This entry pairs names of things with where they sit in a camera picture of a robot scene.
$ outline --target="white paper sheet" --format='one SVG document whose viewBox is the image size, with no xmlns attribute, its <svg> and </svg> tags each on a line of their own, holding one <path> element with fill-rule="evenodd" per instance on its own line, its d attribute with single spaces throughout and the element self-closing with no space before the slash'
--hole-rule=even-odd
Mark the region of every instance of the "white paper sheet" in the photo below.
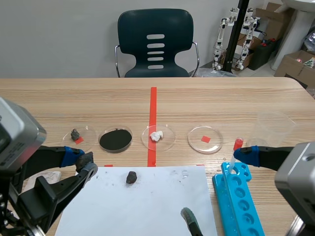
<svg viewBox="0 0 315 236">
<path fill-rule="evenodd" d="M 138 179 L 126 184 L 129 171 Z M 101 167 L 63 211 L 56 236 L 191 236 L 188 207 L 204 236 L 217 236 L 203 166 Z"/>
</svg>

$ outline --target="red cap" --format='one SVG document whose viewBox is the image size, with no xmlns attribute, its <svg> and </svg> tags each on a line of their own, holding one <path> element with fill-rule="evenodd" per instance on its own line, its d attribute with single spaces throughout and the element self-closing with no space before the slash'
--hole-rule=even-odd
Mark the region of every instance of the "red cap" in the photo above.
<svg viewBox="0 0 315 236">
<path fill-rule="evenodd" d="M 240 137 L 237 138 L 237 139 L 235 140 L 233 150 L 235 151 L 236 149 L 241 148 L 241 147 L 243 146 L 243 142 L 244 142 L 244 140 L 243 140 L 242 138 L 240 138 Z"/>
</svg>

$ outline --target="water droplet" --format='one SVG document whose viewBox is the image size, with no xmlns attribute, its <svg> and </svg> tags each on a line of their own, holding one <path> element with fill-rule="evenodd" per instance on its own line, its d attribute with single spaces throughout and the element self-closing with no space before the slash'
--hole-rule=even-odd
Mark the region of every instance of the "water droplet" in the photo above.
<svg viewBox="0 0 315 236">
<path fill-rule="evenodd" d="M 182 175 L 184 178 L 187 178 L 188 177 L 188 171 L 187 170 L 183 170 L 182 171 Z"/>
</svg>

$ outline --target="wooden table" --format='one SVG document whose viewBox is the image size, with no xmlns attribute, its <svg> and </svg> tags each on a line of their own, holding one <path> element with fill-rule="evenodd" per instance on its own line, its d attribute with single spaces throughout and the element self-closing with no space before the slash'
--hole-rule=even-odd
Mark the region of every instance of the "wooden table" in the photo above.
<svg viewBox="0 0 315 236">
<path fill-rule="evenodd" d="M 45 145 L 58 146 L 76 125 L 91 125 L 98 134 L 108 126 L 125 125 L 133 143 L 119 154 L 92 147 L 98 166 L 146 166 L 147 152 L 141 142 L 149 123 L 150 87 L 157 87 L 157 123 L 176 132 L 176 143 L 157 152 L 157 166 L 204 164 L 214 205 L 218 234 L 223 235 L 212 176 L 229 161 L 237 136 L 246 139 L 260 111 L 280 111 L 296 123 L 315 121 L 311 96 L 289 78 L 147 78 L 147 79 L 1 79 L 0 95 L 27 108 L 48 132 Z M 187 133 L 199 124 L 221 131 L 224 144 L 215 154 L 201 154 L 187 142 Z M 311 126 L 301 126 L 284 145 L 312 140 Z M 63 178 L 74 174 L 64 168 Z M 274 186 L 274 171 L 251 168 L 250 190 L 267 236 L 283 236 L 295 213 Z M 49 236 L 54 235 L 57 223 Z"/>
</svg>

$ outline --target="dark stone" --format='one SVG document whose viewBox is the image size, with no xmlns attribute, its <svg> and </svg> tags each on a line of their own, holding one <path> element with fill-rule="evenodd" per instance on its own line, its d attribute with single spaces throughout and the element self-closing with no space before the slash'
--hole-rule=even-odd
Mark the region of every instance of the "dark stone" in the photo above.
<svg viewBox="0 0 315 236">
<path fill-rule="evenodd" d="M 129 171 L 129 174 L 126 179 L 126 183 L 132 184 L 132 183 L 135 183 L 136 180 L 137 180 L 137 173 L 135 171 Z"/>
<path fill-rule="evenodd" d="M 78 132 L 76 129 L 73 129 L 73 130 L 71 131 L 71 139 L 72 139 L 73 141 L 76 141 L 76 140 L 78 140 L 79 138 L 80 138 L 79 132 Z"/>
<path fill-rule="evenodd" d="M 88 152 L 79 156 L 77 161 L 75 162 L 76 172 L 80 173 L 81 170 L 90 162 L 93 162 L 93 152 Z"/>
</svg>

